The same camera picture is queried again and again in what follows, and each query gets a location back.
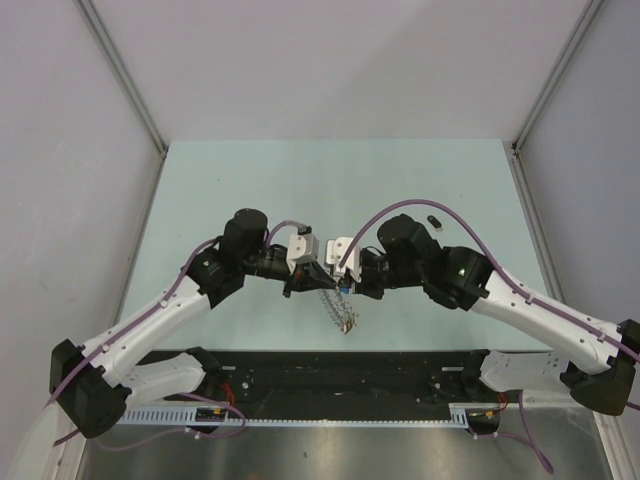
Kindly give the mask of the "steel disc with key rings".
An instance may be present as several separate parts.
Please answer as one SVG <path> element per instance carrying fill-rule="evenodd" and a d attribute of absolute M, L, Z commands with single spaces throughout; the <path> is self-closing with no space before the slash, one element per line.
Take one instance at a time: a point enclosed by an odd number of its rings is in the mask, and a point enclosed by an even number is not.
<path fill-rule="evenodd" d="M 319 290 L 318 295 L 330 319 L 340 331 L 345 323 L 351 323 L 354 314 L 358 314 L 339 289 L 334 291 Z"/>

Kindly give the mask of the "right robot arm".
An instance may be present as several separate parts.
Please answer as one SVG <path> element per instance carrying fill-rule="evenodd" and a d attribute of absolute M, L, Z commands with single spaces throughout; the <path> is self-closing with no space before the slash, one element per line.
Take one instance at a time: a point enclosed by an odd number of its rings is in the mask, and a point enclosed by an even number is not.
<path fill-rule="evenodd" d="M 500 320 L 548 346 L 538 353 L 474 353 L 461 376 L 469 399 L 530 390 L 568 395 L 604 415 L 624 412 L 639 362 L 638 323 L 580 313 L 525 286 L 485 254 L 441 246 L 406 214 L 383 223 L 377 238 L 380 253 L 349 237 L 328 241 L 325 263 L 341 289 L 379 300 L 390 289 L 419 287 L 444 308 Z"/>

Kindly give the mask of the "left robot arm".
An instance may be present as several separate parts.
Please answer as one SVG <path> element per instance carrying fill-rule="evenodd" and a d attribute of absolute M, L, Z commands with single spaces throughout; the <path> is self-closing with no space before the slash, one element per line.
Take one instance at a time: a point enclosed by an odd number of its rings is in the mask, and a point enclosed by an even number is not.
<path fill-rule="evenodd" d="M 133 370 L 161 340 L 213 310 L 240 290 L 246 277 L 277 280 L 284 296 L 333 290 L 337 283 L 318 262 L 318 240 L 300 224 L 289 245 L 270 245 L 266 215 L 237 211 L 221 235 L 191 253 L 173 283 L 149 306 L 102 334 L 76 345 L 66 339 L 51 352 L 50 401 L 87 439 L 110 430 L 137 403 L 188 395 L 207 400 L 221 387 L 221 368 L 202 348 L 166 363 Z"/>

